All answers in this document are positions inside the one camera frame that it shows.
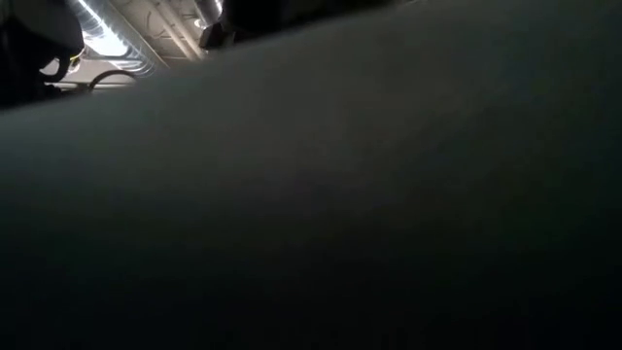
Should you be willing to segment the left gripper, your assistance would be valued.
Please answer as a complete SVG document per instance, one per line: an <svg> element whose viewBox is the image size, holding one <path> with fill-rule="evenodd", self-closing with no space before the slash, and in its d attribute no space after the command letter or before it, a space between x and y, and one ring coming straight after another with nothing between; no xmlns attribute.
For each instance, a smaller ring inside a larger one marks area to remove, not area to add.
<svg viewBox="0 0 622 350"><path fill-rule="evenodd" d="M0 0L0 106L61 97L55 84L84 48L67 0Z"/></svg>

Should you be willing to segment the grey garment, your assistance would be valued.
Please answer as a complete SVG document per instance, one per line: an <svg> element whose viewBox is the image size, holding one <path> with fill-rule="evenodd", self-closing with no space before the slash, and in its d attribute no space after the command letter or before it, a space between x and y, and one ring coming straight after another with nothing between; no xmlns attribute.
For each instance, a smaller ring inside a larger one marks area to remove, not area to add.
<svg viewBox="0 0 622 350"><path fill-rule="evenodd" d="M0 350L622 350L622 0L430 0L0 115Z"/></svg>

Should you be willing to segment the wide silver ventilation duct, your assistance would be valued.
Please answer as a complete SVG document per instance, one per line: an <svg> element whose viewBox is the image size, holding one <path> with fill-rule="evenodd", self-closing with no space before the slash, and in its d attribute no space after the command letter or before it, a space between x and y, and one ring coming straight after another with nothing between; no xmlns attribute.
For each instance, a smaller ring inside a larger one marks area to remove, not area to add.
<svg viewBox="0 0 622 350"><path fill-rule="evenodd" d="M86 46L102 60L140 78L168 65L111 0L66 0L77 16Z"/></svg>

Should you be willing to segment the narrow silver ventilation duct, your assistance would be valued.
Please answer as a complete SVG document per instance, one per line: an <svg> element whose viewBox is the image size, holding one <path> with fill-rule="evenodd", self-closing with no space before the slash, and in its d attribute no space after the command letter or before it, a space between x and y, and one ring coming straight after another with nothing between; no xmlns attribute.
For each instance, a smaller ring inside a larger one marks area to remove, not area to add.
<svg viewBox="0 0 622 350"><path fill-rule="evenodd" d="M206 26L217 23L223 13L224 0L193 0L198 15Z"/></svg>

